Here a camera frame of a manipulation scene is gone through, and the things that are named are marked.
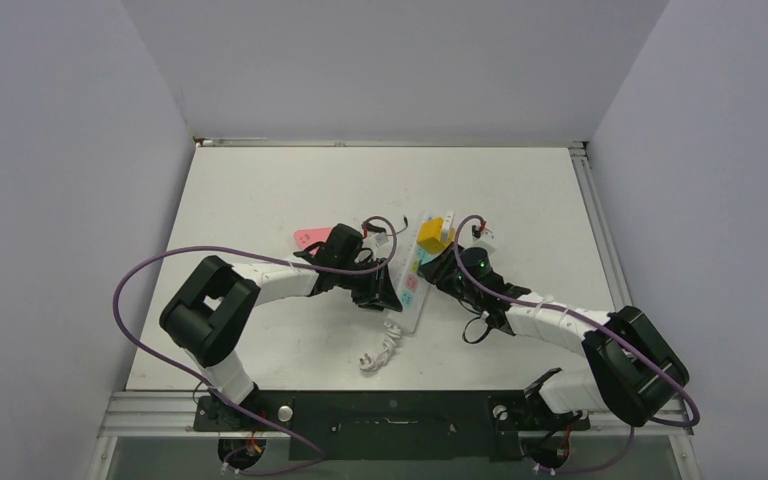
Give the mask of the white power strip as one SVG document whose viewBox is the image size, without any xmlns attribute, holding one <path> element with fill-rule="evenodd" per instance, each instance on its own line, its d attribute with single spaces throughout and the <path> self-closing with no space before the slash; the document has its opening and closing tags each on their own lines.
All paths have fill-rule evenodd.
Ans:
<svg viewBox="0 0 768 480">
<path fill-rule="evenodd" d="M 396 325 L 403 334 L 413 334 L 417 328 L 430 284 L 419 275 L 419 268 L 433 260 L 436 255 L 427 252 L 417 243 L 421 226 L 433 215 L 422 212 L 412 222 L 405 233 L 399 235 L 399 247 L 394 260 L 390 263 L 391 276 L 398 300 L 400 312 L 389 311 L 388 322 Z"/>
</svg>

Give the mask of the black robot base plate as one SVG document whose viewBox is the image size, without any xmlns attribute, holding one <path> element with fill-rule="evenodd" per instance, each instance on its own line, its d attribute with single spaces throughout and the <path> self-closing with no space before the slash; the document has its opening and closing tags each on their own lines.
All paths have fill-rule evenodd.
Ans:
<svg viewBox="0 0 768 480">
<path fill-rule="evenodd" d="M 248 417 L 208 394 L 197 401 L 193 428 L 220 433 L 218 451 L 240 446 L 254 458 L 278 445 L 291 461 L 516 461 L 535 448 L 545 456 L 567 431 L 586 431 L 582 413 L 540 413 L 521 390 L 275 391 L 245 402 Z"/>
</svg>

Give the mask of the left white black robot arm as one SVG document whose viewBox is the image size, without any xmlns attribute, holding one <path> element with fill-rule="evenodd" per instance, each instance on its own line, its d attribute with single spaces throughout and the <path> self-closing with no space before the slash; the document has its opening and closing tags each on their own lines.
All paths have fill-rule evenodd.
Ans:
<svg viewBox="0 0 768 480">
<path fill-rule="evenodd" d="M 296 252 L 291 260 L 232 265 L 207 256 L 166 305 L 160 327 L 225 396 L 218 414 L 230 428 L 247 429 L 258 415 L 258 403 L 250 396 L 256 384 L 236 352 L 255 307 L 341 288 L 362 309 L 401 311 L 386 259 L 362 257 L 364 249 L 361 232 L 338 224 L 325 241 Z"/>
</svg>

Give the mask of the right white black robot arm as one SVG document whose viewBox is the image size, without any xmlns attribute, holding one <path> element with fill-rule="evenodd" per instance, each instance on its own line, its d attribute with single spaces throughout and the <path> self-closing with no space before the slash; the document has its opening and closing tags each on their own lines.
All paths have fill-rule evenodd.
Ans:
<svg viewBox="0 0 768 480">
<path fill-rule="evenodd" d="M 659 411 L 686 398 L 689 373 L 647 315 L 575 308 L 506 281 L 480 247 L 447 248 L 418 274 L 481 315 L 487 327 L 563 348 L 586 360 L 584 370 L 547 371 L 525 390 L 525 414 L 539 428 L 564 415 L 608 411 L 633 427 L 668 419 Z"/>
</svg>

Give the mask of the yellow plug adapter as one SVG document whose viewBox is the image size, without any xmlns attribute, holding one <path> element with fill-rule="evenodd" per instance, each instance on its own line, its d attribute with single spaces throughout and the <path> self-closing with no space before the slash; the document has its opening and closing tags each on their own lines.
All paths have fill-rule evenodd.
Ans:
<svg viewBox="0 0 768 480">
<path fill-rule="evenodd" d="M 420 230 L 417 235 L 417 245 L 429 254 L 436 255 L 442 253 L 453 240 L 453 228 L 451 231 L 452 235 L 450 241 L 448 243 L 444 243 L 441 240 L 441 224 L 442 217 L 436 217 L 425 221 L 420 226 Z"/>
</svg>

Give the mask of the pink triangular plug adapter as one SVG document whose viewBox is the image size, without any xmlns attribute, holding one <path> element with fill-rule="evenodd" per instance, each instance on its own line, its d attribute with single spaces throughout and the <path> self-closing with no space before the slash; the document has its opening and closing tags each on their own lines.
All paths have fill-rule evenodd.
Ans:
<svg viewBox="0 0 768 480">
<path fill-rule="evenodd" d="M 293 233 L 293 240 L 299 249 L 305 250 L 314 244 L 326 242 L 332 230 L 332 227 L 296 230 Z"/>
</svg>

